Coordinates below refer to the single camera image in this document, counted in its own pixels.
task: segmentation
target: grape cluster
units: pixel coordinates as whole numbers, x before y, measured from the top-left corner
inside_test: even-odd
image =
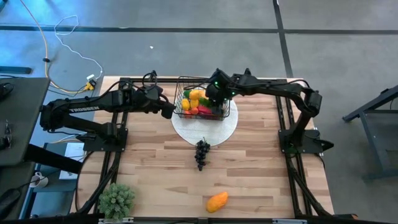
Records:
[[[195,159],[197,160],[199,171],[201,171],[203,166],[206,165],[206,153],[210,151],[210,144],[208,144],[206,141],[200,140],[196,145],[196,149],[197,154],[195,155]]]

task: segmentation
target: papaya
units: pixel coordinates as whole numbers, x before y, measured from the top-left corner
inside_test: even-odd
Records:
[[[212,196],[206,204],[207,212],[213,213],[222,208],[228,201],[228,193],[222,192],[218,195]]]
[[[205,90],[200,90],[201,97],[204,99],[208,100],[209,98],[206,96],[206,91]]]

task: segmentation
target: green plant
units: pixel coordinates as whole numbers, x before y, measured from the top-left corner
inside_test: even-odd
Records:
[[[111,184],[99,196],[98,209],[105,214],[105,218],[120,221],[128,217],[130,209],[134,206],[134,192],[124,184]]]

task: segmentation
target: white round board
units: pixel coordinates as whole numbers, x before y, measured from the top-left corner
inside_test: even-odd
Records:
[[[172,124],[181,138],[190,144],[196,145],[204,137],[208,144],[216,146],[225,142],[234,133],[238,124],[238,108],[231,100],[229,116],[223,121],[180,118],[178,114],[173,113]]]

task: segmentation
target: green pepper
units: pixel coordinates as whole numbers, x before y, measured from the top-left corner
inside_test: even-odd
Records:
[[[186,98],[189,99],[189,93],[190,93],[191,91],[192,91],[192,90],[185,90],[185,91],[184,91],[184,96],[185,96]]]
[[[206,106],[207,108],[210,108],[210,107],[211,107],[211,102],[210,102],[210,100],[207,100],[207,99],[204,98],[204,97],[201,97],[201,98],[199,99],[199,104],[200,104],[200,105],[203,105],[203,106]]]

